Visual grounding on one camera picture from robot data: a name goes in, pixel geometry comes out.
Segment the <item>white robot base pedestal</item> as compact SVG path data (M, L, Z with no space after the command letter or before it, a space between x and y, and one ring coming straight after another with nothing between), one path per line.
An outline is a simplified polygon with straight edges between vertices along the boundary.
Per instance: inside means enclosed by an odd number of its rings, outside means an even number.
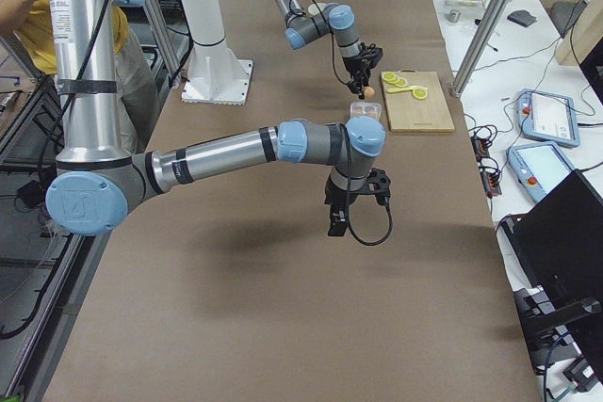
M229 48L219 0L181 0L193 49L182 99L188 103L244 105L253 63Z

